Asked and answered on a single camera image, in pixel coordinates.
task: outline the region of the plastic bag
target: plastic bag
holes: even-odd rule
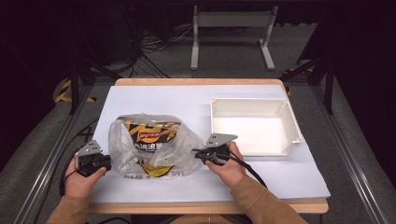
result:
[[[204,141],[170,115],[119,116],[110,125],[108,150],[113,169],[132,179],[175,178],[203,166],[194,148]]]

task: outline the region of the chip bag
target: chip bag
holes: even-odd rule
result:
[[[203,148],[204,141],[174,116],[119,116],[108,140],[112,167],[126,178],[175,178],[203,165],[191,150]]]

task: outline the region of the brown sleeve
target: brown sleeve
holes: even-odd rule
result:
[[[255,224],[306,223],[288,204],[247,175],[231,189],[231,194]]]
[[[48,224],[85,223],[88,218],[89,199],[63,196],[58,206],[53,210]]]

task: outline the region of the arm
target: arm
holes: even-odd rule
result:
[[[235,142],[229,144],[229,149],[243,159]],[[306,223],[288,204],[247,176],[245,168],[238,162],[228,160],[223,166],[217,166],[207,161],[206,165],[232,189],[235,201],[253,223]]]
[[[106,168],[102,167],[88,177],[75,171],[76,161],[73,159],[65,174],[64,196],[47,220],[48,224],[86,222],[91,191],[94,184],[105,174]]]

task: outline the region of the white tray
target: white tray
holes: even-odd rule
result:
[[[287,156],[302,141],[288,99],[214,98],[212,133],[236,134],[243,156]]]

